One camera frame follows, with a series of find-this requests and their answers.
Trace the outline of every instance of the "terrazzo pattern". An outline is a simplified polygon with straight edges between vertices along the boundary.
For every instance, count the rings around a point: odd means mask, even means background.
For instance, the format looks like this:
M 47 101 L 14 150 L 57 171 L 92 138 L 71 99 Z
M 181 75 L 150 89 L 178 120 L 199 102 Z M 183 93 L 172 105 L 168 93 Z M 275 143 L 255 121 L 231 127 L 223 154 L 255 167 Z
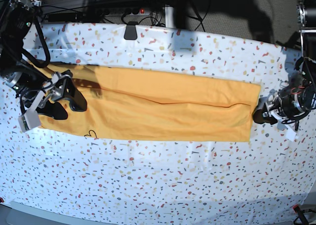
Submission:
M 52 61 L 144 68 L 282 88 L 299 52 L 215 34 L 124 25 L 45 25 Z M 25 48 L 44 54 L 35 28 Z M 122 225 L 269 224 L 294 220 L 315 182 L 316 122 L 299 140 L 253 124 L 249 143 L 98 139 L 35 129 L 21 133 L 18 101 L 1 85 L 0 196 L 77 218 Z

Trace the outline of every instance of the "orange towel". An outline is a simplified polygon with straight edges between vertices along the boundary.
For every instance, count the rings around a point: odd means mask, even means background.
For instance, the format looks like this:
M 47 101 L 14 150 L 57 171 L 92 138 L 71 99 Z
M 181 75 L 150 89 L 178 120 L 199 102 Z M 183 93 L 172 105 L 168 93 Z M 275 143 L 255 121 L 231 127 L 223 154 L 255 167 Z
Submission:
M 121 140 L 247 142 L 260 86 L 256 84 L 126 68 L 54 66 L 70 69 L 88 103 L 42 127 L 74 135 Z

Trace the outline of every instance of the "power strip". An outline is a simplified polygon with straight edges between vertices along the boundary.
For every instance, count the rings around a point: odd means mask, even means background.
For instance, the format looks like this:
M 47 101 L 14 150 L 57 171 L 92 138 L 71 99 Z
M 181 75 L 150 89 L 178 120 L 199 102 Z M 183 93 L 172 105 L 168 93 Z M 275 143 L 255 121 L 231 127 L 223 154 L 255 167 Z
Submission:
M 107 17 L 109 16 L 119 16 L 121 17 L 122 15 L 125 14 L 127 7 L 121 8 L 121 7 L 115 7 L 115 8 L 96 8 L 95 12 L 96 14 L 99 15 L 105 15 Z M 150 15 L 150 9 L 149 8 L 140 8 L 138 10 L 138 13 L 136 13 L 137 9 L 130 8 L 132 10 L 131 14 L 128 14 L 127 16 L 149 16 Z

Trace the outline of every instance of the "table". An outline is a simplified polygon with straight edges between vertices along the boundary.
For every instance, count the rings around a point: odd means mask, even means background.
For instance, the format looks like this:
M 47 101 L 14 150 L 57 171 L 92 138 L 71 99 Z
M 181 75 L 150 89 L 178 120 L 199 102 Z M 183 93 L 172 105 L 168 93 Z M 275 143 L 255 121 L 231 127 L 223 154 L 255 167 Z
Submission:
M 300 53 L 216 34 L 125 25 L 46 24 L 52 61 L 234 79 L 277 91 Z M 25 48 L 44 58 L 34 27 Z M 94 139 L 23 134 L 13 91 L 1 85 L 0 195 L 35 208 L 114 224 L 268 224 L 294 220 L 315 182 L 315 112 L 299 140 L 253 124 L 249 143 Z

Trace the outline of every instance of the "speckled tablecloth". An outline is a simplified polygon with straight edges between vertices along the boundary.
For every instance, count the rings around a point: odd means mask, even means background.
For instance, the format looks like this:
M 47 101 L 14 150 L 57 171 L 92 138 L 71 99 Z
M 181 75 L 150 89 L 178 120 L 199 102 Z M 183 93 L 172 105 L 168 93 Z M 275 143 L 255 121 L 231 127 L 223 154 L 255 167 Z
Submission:
M 44 25 L 52 61 L 144 68 L 261 84 L 288 80 L 299 52 L 215 34 L 125 25 Z M 35 28 L 26 49 L 43 58 Z M 124 225 L 268 224 L 293 220 L 315 182 L 315 113 L 289 142 L 254 124 L 249 143 L 144 142 L 22 134 L 18 101 L 0 94 L 0 195 L 35 208 Z

